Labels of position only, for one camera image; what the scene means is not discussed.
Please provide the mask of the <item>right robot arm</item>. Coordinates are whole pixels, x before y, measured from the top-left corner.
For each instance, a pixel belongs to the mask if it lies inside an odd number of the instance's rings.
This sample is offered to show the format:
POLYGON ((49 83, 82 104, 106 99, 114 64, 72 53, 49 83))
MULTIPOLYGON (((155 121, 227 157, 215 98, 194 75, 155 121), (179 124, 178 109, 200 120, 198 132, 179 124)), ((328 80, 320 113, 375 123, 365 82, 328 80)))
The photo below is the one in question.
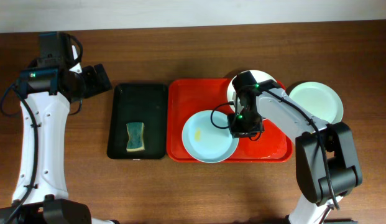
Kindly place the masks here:
POLYGON ((258 140, 268 120, 295 146, 296 180, 301 197, 284 223, 324 223, 339 202, 362 183, 362 171, 349 126, 331 124, 294 102, 274 80, 258 82, 251 71, 231 82, 236 97, 228 115, 234 138, 258 140))

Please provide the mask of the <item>light blue plate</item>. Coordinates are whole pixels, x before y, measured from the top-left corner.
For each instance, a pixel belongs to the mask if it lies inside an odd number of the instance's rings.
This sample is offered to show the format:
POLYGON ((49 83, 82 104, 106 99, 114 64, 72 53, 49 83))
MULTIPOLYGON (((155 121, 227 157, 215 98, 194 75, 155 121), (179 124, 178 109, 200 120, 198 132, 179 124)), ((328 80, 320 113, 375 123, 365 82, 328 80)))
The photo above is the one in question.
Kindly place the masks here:
POLYGON ((239 144, 228 129, 227 116, 219 111, 205 110, 188 118, 182 129, 182 143, 187 153, 205 163, 218 163, 231 157, 239 144))

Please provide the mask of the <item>green yellow sponge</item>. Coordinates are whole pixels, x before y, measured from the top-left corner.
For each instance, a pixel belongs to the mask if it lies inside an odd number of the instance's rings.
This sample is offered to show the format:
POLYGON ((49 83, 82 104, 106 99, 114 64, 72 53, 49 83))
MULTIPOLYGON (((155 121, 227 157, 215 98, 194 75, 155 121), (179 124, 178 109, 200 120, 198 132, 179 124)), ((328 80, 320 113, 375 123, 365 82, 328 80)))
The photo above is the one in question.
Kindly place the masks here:
POLYGON ((138 151, 144 151, 144 123, 142 122, 132 122, 127 123, 127 146, 126 151, 127 152, 138 152, 138 151))

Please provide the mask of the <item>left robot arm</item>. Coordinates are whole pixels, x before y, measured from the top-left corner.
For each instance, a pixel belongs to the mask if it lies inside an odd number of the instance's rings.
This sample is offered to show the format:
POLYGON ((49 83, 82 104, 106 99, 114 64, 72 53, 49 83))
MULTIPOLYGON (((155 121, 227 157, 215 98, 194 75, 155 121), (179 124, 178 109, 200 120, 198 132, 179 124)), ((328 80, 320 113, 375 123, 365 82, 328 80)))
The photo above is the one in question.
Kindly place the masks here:
POLYGON ((70 105, 112 88, 101 64, 81 67, 83 46, 65 32, 39 34, 39 57, 8 88, 21 102, 21 168, 12 205, 0 223, 101 223, 87 205, 69 200, 65 126, 70 105))

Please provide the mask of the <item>mint green plate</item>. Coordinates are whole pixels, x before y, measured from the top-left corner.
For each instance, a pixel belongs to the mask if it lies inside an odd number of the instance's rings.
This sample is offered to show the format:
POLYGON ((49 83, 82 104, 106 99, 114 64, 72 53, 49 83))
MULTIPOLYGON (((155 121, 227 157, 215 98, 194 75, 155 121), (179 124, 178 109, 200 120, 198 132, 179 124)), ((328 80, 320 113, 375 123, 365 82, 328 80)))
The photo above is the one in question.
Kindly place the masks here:
POLYGON ((319 82, 303 82, 292 88, 289 97, 305 110, 331 124, 342 121, 344 107, 339 95, 319 82))

